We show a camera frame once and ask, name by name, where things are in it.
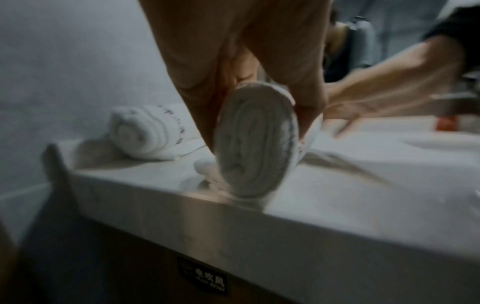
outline black sleeve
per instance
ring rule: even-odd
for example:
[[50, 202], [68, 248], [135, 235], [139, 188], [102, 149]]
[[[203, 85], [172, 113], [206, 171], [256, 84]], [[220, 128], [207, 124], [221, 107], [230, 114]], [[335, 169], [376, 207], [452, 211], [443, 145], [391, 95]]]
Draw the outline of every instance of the black sleeve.
[[456, 39], [465, 50], [465, 69], [480, 65], [480, 6], [458, 8], [448, 18], [433, 27], [424, 37], [437, 35]]

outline rolled towel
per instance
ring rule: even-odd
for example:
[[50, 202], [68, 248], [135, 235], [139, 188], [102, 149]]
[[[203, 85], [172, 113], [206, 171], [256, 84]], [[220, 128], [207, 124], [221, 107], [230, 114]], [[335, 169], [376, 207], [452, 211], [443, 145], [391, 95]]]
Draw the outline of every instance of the rolled towel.
[[214, 134], [212, 159], [195, 162], [211, 189], [238, 200], [269, 197], [306, 154], [320, 131], [320, 118], [299, 142], [289, 92], [271, 84], [239, 85], [225, 100]]
[[125, 154], [142, 160], [175, 160], [205, 145], [183, 103], [116, 107], [109, 136]]

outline person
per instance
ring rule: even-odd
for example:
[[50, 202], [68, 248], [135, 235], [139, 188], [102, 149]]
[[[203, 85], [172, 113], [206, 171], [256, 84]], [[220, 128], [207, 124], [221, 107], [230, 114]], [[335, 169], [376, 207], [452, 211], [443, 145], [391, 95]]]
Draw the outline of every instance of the person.
[[337, 82], [350, 72], [373, 66], [379, 61], [377, 35], [370, 22], [355, 17], [352, 22], [337, 21], [338, 11], [332, 8], [325, 39], [323, 59], [326, 83]]
[[324, 119], [345, 118], [340, 134], [361, 117], [416, 107], [449, 92], [464, 72], [480, 65], [479, 30], [479, 5], [455, 9], [422, 42], [332, 84]]
[[327, 105], [332, 0], [139, 0], [168, 75], [207, 146], [225, 96], [259, 64], [295, 100], [300, 138]]

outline folded towel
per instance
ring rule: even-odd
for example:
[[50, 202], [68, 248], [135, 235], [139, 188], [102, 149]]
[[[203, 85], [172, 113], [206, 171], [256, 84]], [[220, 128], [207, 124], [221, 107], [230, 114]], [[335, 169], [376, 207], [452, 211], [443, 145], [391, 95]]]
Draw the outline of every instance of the folded towel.
[[109, 136], [125, 154], [144, 160], [175, 160], [205, 145], [183, 103], [116, 107]]
[[289, 92], [271, 84], [240, 84], [225, 100], [214, 134], [214, 160], [195, 162], [211, 189], [243, 201], [270, 197], [306, 154], [320, 131], [314, 122], [304, 143]]

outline white countertop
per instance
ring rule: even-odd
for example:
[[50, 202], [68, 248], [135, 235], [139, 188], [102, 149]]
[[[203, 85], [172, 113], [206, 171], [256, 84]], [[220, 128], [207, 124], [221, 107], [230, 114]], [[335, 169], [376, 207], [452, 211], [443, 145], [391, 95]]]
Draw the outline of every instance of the white countertop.
[[82, 144], [58, 148], [87, 217], [299, 302], [320, 299], [314, 270], [330, 250], [326, 231], [480, 258], [478, 136], [357, 132], [334, 140], [322, 133], [263, 206], [208, 188], [193, 168], [211, 155], [206, 148], [175, 162], [118, 158], [85, 168], [71, 161]]

